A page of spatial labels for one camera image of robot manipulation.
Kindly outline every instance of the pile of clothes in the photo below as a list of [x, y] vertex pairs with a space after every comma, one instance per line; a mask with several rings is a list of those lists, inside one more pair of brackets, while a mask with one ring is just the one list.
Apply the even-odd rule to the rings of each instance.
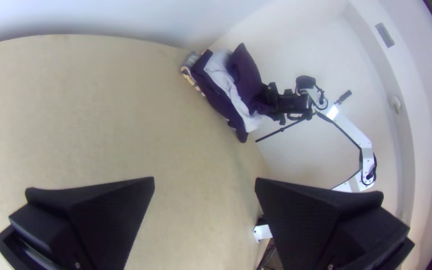
[[228, 119], [237, 138], [245, 143], [248, 133], [256, 130], [263, 115], [273, 108], [260, 101], [267, 89], [256, 64], [241, 43], [234, 52], [209, 49], [202, 55], [191, 53], [181, 67], [183, 76], [207, 98], [209, 104]]

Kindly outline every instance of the dark purple cloth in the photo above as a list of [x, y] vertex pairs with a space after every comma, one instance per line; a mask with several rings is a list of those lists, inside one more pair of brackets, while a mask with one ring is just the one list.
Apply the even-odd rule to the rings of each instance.
[[269, 113], [273, 107], [260, 100], [257, 95], [264, 89], [261, 75], [255, 61], [244, 43], [238, 45], [226, 64], [227, 72], [234, 79], [237, 93], [246, 104], [249, 114]]
[[191, 76], [206, 96], [209, 104], [222, 116], [227, 118], [230, 126], [236, 129], [236, 135], [241, 143], [248, 139], [245, 123], [236, 111], [231, 99], [226, 93], [214, 83], [208, 73], [204, 70], [213, 52], [206, 50], [191, 68]]

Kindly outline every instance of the beige carpet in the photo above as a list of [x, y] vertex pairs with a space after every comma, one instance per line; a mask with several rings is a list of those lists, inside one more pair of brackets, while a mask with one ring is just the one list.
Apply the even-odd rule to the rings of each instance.
[[126, 269], [254, 269], [254, 181], [270, 173], [178, 73], [186, 54], [87, 35], [1, 42], [0, 232], [28, 187], [154, 176]]

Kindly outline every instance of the white fabric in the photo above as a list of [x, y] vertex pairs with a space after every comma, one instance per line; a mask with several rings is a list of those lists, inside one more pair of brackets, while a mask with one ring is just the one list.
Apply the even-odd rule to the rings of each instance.
[[226, 63], [231, 56], [229, 50], [218, 50], [209, 58], [204, 71], [209, 75], [212, 81], [221, 88], [231, 100], [232, 105], [244, 121], [246, 132], [252, 132], [261, 125], [263, 116], [257, 112], [250, 115], [248, 107], [241, 100], [238, 90], [236, 89], [235, 80], [226, 70]]

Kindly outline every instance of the wall vent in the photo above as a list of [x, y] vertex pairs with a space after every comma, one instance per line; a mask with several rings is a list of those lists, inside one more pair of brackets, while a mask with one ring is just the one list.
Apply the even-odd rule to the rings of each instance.
[[384, 44], [386, 44], [386, 47], [390, 48], [392, 47], [395, 42], [391, 38], [390, 33], [388, 33], [388, 29], [386, 29], [386, 26], [381, 22], [376, 24], [376, 29], [379, 35], [381, 36], [382, 40], [384, 41]]

